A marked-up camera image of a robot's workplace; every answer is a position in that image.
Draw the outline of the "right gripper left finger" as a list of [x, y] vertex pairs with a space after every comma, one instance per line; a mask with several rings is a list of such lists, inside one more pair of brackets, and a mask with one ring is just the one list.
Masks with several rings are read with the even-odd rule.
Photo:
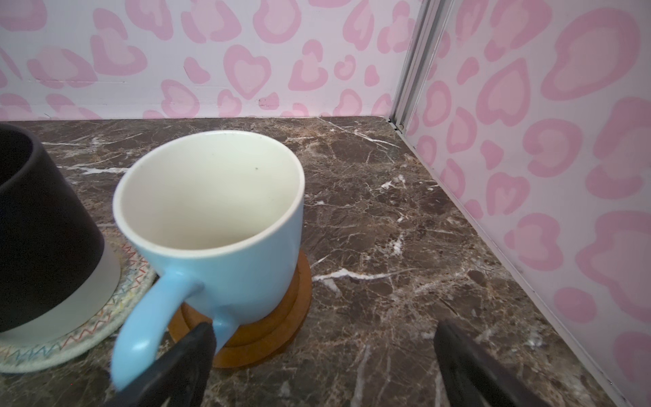
[[105, 405], [200, 406], [215, 350], [212, 325], [202, 322]]

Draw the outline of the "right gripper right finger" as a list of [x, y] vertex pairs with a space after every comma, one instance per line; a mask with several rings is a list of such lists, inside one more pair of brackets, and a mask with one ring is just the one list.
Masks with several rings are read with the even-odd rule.
[[546, 406], [516, 376], [451, 320], [439, 322], [433, 339], [452, 406]]

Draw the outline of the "brown wooden saucer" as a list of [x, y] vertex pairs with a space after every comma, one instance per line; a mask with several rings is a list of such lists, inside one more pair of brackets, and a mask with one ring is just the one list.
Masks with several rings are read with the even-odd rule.
[[298, 335], [310, 310], [312, 276], [308, 257], [299, 252], [292, 282], [281, 303], [264, 319], [243, 325], [213, 359], [213, 368], [242, 369], [283, 352]]

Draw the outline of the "multicolour woven round coaster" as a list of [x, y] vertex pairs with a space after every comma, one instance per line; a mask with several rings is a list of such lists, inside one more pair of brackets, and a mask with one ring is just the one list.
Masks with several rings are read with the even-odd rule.
[[155, 272], [129, 243], [111, 244], [120, 261], [120, 281], [106, 305], [90, 320], [61, 337], [40, 344], [1, 341], [1, 372], [24, 374], [62, 365], [97, 346], [127, 319], [147, 290]]

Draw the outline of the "white mug blue handle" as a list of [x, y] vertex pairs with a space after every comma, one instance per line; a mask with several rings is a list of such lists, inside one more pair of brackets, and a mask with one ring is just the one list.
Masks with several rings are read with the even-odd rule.
[[278, 307], [298, 264], [304, 193], [298, 157], [254, 132], [181, 137], [125, 173], [115, 222], [159, 279], [115, 342], [118, 390], [154, 364], [181, 305], [210, 318], [218, 348]]

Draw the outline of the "black mug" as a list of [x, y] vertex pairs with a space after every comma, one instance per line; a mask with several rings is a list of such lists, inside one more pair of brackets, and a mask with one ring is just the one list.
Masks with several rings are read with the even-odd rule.
[[1, 341], [45, 343], [103, 308], [120, 264], [41, 142], [1, 126]]

